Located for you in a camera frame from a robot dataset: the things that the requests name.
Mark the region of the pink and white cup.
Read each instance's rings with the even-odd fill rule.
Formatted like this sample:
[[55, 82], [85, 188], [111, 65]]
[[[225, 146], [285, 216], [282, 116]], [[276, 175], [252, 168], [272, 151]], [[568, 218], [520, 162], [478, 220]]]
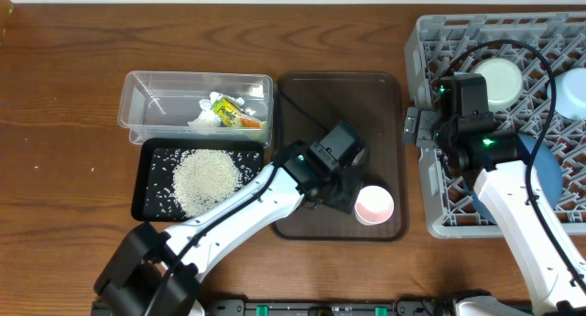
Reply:
[[380, 186], [370, 185], [360, 189], [354, 204], [354, 215], [363, 225], [377, 225], [391, 218], [395, 203], [390, 192]]

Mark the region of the mint green bowl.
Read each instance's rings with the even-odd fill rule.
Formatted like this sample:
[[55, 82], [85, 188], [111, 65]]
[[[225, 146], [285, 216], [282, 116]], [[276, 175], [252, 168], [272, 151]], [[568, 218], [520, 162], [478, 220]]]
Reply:
[[491, 58], [472, 68], [486, 80], [488, 106], [491, 112], [509, 108], [520, 97], [523, 88], [521, 70], [511, 60]]

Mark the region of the green snack wrapper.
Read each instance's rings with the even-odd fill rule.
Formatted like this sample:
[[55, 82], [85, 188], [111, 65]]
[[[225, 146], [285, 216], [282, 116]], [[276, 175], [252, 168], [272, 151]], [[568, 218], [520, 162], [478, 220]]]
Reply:
[[217, 114], [227, 127], [236, 128], [263, 128], [265, 121], [261, 121], [243, 112], [238, 106], [225, 98], [212, 104], [212, 111]]

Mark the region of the dark blue plate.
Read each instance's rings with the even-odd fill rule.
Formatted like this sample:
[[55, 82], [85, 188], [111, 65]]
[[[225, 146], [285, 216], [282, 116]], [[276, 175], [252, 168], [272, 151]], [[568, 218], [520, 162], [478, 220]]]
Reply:
[[[536, 168], [539, 183], [545, 193], [548, 203], [551, 209], [554, 210], [562, 195], [563, 181], [561, 167], [549, 148], [544, 145], [539, 147], [534, 167]], [[470, 193], [472, 197], [472, 206], [476, 212], [485, 220], [492, 224], [496, 224], [494, 217], [488, 211], [486, 206], [478, 199], [477, 194], [470, 190], [467, 185], [465, 185], [465, 190]]]

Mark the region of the white tissue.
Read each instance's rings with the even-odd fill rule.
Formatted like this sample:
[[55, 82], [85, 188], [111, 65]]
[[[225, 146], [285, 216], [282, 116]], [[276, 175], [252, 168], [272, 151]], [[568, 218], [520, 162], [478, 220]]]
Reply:
[[202, 99], [199, 101], [201, 113], [198, 115], [196, 119], [189, 121], [188, 125], [192, 127], [209, 128], [221, 126], [227, 127], [222, 123], [220, 117], [212, 111], [212, 104], [222, 98], [225, 98], [228, 101], [232, 102], [244, 112], [244, 109], [242, 108], [242, 106], [244, 105], [244, 100], [242, 98], [233, 98], [232, 96], [224, 93], [211, 92], [208, 99]]

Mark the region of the light blue bowl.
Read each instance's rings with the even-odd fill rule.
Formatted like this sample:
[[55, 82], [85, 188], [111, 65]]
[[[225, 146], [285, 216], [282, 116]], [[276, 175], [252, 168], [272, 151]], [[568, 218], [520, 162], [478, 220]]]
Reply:
[[555, 77], [557, 101], [555, 111], [570, 120], [584, 120], [585, 107], [585, 68], [576, 68]]

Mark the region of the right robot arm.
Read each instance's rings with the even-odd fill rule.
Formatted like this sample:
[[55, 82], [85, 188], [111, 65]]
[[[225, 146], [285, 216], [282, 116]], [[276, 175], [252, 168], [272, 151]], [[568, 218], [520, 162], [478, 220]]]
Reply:
[[439, 109], [407, 110], [403, 138], [440, 151], [445, 169], [469, 181], [514, 256], [536, 315], [585, 312], [585, 260], [553, 210], [527, 147], [514, 131], [498, 131], [480, 74], [439, 80]]

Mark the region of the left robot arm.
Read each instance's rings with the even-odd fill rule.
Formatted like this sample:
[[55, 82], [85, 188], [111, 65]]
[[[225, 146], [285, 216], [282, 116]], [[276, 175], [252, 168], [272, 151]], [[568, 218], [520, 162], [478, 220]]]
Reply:
[[366, 147], [340, 122], [322, 140], [281, 147], [247, 185], [207, 213], [158, 232], [131, 230], [93, 289], [114, 315], [202, 315], [207, 274], [236, 247], [328, 191]]

